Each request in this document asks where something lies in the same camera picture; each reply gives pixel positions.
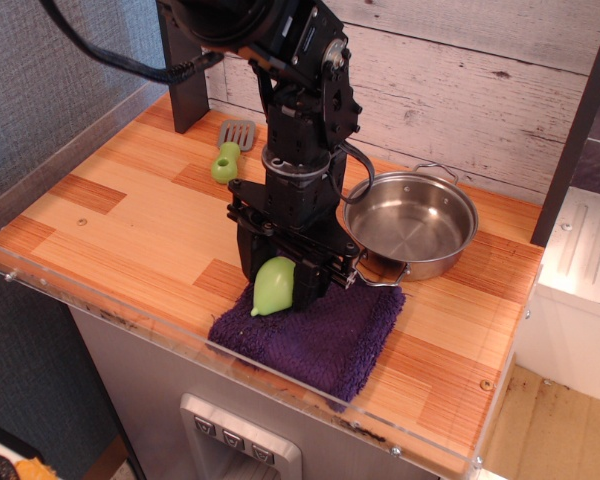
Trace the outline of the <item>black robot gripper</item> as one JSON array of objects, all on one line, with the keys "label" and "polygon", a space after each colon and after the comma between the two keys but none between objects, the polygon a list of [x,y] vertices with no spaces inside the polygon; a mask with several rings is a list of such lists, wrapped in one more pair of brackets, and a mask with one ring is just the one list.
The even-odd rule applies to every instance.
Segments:
[{"label": "black robot gripper", "polygon": [[347,161],[334,159],[307,182],[271,169],[266,181],[235,179],[228,189],[228,216],[237,223],[241,268],[254,280],[277,254],[296,262],[292,308],[304,311],[326,295],[334,282],[344,288],[355,278],[353,263],[360,248],[339,223],[336,210]]}]

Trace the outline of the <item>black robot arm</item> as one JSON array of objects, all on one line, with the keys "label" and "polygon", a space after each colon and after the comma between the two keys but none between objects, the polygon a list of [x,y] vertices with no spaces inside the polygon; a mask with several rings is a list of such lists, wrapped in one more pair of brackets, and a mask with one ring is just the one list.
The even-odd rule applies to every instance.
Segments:
[{"label": "black robot arm", "polygon": [[263,183],[232,180],[242,270],[254,280],[277,255],[295,264],[292,305],[347,284],[358,247],[340,226],[349,143],[360,105],[349,82],[342,22],[320,1],[171,1],[176,26],[200,47],[245,59],[266,117]]}]

